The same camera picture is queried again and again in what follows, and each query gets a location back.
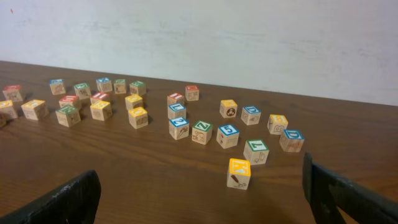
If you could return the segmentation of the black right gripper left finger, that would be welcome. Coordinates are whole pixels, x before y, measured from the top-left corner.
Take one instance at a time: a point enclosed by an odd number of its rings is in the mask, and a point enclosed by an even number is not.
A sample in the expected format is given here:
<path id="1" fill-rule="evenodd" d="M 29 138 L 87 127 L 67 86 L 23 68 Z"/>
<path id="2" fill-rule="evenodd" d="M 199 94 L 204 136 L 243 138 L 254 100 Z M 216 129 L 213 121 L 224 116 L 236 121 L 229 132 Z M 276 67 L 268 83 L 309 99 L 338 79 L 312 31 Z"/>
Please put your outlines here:
<path id="1" fill-rule="evenodd" d="M 88 170 L 1 217 L 1 223 L 93 223 L 100 196 L 99 177 Z"/>

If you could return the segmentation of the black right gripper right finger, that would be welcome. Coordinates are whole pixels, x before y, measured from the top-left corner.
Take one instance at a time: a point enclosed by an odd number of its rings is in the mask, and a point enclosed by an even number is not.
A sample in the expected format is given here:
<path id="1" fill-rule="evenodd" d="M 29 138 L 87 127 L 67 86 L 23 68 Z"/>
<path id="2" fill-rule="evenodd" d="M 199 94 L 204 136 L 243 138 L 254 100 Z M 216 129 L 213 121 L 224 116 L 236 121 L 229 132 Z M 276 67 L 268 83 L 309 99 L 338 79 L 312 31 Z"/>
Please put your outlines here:
<path id="1" fill-rule="evenodd" d="M 305 153 L 302 186 L 317 223 L 345 223 L 344 211 L 358 223 L 397 223 L 397 203 L 314 163 Z"/>

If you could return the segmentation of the green R block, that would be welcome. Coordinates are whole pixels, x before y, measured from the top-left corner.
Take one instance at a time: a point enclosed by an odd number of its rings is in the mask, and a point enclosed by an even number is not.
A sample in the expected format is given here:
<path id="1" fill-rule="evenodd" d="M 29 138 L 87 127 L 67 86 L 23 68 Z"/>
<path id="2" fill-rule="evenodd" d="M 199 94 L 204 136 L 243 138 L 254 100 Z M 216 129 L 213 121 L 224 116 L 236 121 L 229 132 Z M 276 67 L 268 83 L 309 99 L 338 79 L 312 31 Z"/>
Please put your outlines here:
<path id="1" fill-rule="evenodd" d="M 56 111 L 59 124 L 68 128 L 74 126 L 81 121 L 79 110 L 76 107 L 66 105 Z"/>

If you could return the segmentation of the yellow O block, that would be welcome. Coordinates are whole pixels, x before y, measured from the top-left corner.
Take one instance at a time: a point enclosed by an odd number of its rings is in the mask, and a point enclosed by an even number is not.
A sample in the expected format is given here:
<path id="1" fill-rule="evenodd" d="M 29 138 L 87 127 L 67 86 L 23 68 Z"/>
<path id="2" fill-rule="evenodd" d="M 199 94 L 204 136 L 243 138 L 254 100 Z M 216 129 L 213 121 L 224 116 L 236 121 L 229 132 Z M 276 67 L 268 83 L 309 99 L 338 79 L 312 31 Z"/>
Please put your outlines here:
<path id="1" fill-rule="evenodd" d="M 149 124 L 148 113 L 143 107 L 134 108 L 128 111 L 130 125 L 139 129 Z"/>

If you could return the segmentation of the yellow C block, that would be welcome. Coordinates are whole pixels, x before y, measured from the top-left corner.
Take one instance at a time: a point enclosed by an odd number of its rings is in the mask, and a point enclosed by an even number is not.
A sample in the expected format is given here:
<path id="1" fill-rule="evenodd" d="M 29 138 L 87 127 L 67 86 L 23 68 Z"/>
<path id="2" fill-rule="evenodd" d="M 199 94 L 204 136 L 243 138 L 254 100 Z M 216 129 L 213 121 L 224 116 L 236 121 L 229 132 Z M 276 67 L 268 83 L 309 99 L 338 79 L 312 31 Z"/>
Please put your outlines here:
<path id="1" fill-rule="evenodd" d="M 129 95 L 125 97 L 126 109 L 132 110 L 134 108 L 143 107 L 143 99 L 137 94 Z"/>

